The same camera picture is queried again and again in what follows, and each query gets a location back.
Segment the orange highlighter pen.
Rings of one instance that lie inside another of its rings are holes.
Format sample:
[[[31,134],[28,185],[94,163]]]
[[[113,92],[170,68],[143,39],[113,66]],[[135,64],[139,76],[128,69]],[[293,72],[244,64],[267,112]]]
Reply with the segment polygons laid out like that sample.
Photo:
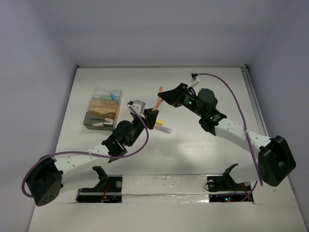
[[[158,93],[161,93],[162,90],[163,90],[163,87],[160,86],[160,87],[159,87]],[[152,112],[153,112],[153,111],[156,111],[156,110],[160,107],[160,105],[161,105],[162,102],[163,102],[163,100],[162,100],[160,97],[158,97],[157,102],[156,102],[156,105],[155,105],[154,108],[152,109]]]

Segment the blue highlighter pen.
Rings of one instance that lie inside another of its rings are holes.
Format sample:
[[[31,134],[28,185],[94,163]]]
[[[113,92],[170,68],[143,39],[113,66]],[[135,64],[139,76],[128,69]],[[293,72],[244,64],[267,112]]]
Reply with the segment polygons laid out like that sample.
[[[119,100],[118,96],[114,95],[113,93],[110,93],[110,97],[114,101],[118,101]]]

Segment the pink highlighter pen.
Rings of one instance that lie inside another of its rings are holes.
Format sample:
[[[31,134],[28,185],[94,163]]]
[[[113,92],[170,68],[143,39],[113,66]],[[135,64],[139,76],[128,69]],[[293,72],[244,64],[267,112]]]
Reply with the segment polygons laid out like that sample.
[[[118,105],[119,101],[102,101],[102,104],[104,105]]]

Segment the small boxed eraser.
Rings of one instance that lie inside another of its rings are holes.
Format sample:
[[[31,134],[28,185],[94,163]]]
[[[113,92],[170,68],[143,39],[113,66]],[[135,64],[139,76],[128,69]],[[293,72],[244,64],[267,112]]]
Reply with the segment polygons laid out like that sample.
[[[109,124],[109,125],[113,125],[114,124],[114,120],[112,118],[104,118],[104,122],[103,124]]]

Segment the white eraser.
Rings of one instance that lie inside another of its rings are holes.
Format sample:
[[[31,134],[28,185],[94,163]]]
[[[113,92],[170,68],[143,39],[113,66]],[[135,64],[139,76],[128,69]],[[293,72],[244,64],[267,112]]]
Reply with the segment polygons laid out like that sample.
[[[92,124],[92,126],[96,127],[96,128],[101,128],[101,127],[104,126],[104,124],[102,122],[100,122],[100,123],[94,123],[94,124]]]

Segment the green highlighter pen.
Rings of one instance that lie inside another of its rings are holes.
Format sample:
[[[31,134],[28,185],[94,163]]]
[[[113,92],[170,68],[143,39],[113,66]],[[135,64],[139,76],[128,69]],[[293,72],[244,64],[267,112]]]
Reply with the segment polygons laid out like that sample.
[[[112,101],[113,100],[111,96],[99,96],[98,99],[102,101]]]

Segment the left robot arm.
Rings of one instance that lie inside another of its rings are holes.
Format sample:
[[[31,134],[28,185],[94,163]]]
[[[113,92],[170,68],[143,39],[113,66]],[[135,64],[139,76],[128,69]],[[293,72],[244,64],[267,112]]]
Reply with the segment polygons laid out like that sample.
[[[32,198],[36,206],[53,201],[66,189],[69,178],[92,169],[97,174],[90,179],[93,190],[105,191],[110,184],[104,169],[96,164],[100,158],[109,162],[125,159],[141,152],[149,141],[149,131],[155,127],[159,110],[145,109],[141,114],[129,107],[132,121],[118,123],[111,135],[88,151],[63,151],[41,157],[22,180],[22,193]]]

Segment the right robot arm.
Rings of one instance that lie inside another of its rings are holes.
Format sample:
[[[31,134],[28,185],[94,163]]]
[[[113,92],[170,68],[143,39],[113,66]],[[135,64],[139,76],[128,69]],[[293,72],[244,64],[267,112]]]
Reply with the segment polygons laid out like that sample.
[[[260,173],[256,180],[276,187],[296,167],[285,138],[267,137],[236,124],[216,109],[218,100],[212,90],[202,88],[194,95],[188,85],[181,83],[175,89],[158,93],[158,97],[173,107],[184,106],[200,117],[199,124],[204,131],[252,154]]]

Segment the short pencil in tube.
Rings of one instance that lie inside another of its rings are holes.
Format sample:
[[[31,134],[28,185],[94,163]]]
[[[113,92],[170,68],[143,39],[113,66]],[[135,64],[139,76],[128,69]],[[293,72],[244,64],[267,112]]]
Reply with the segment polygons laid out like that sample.
[[[160,132],[163,132],[163,133],[166,133],[166,134],[171,134],[171,132],[172,132],[172,129],[164,127],[164,126],[161,126],[161,125],[155,125],[154,128],[157,131],[160,131]]]

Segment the dark grey plastic container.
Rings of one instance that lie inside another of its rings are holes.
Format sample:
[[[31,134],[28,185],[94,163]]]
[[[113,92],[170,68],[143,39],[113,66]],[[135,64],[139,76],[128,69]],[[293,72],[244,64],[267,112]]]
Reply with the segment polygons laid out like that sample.
[[[104,122],[104,118],[112,118],[114,120],[113,125],[109,124],[104,124],[103,127],[101,128],[96,128],[93,127],[92,124],[94,123],[100,123]],[[112,131],[116,127],[116,122],[117,122],[117,117],[115,114],[107,114],[107,115],[99,115],[94,112],[87,112],[84,117],[83,125],[88,129],[88,130],[99,130],[99,131]]]

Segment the orange plastic container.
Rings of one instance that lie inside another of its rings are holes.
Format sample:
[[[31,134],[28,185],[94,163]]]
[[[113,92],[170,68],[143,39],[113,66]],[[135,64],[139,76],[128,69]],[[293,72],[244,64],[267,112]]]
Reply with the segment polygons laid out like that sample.
[[[105,115],[105,114],[115,114],[117,112],[118,105],[104,105],[102,104],[102,100],[92,98],[90,100],[89,106],[88,106],[88,111],[89,112],[94,112],[99,115]]]

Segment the clear plastic container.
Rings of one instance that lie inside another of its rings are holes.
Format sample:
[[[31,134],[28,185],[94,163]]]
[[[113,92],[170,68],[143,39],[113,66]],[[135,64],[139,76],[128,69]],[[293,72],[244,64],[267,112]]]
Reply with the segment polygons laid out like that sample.
[[[101,87],[96,87],[93,91],[92,98],[98,99],[99,96],[109,96],[110,93],[118,96],[119,102],[122,101],[122,90],[121,89],[113,89],[113,90],[106,90]]]

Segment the silver foil strip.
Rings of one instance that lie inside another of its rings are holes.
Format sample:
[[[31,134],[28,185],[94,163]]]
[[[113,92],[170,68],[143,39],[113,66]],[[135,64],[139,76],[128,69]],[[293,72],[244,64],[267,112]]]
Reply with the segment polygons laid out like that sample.
[[[208,203],[206,175],[125,175],[123,203]]]

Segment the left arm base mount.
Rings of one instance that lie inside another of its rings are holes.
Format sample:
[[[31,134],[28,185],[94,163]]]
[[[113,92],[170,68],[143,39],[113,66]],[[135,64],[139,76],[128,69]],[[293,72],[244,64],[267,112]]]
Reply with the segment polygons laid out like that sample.
[[[92,169],[97,173],[99,182],[92,188],[78,189],[78,203],[121,203],[123,176],[108,176],[101,166]]]

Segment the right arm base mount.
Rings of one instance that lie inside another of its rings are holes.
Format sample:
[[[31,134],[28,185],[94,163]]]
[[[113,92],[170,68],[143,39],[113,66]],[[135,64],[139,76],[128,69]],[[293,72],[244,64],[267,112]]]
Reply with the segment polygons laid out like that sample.
[[[251,184],[237,184],[222,175],[208,176],[204,189],[209,193],[210,203],[253,202]]]

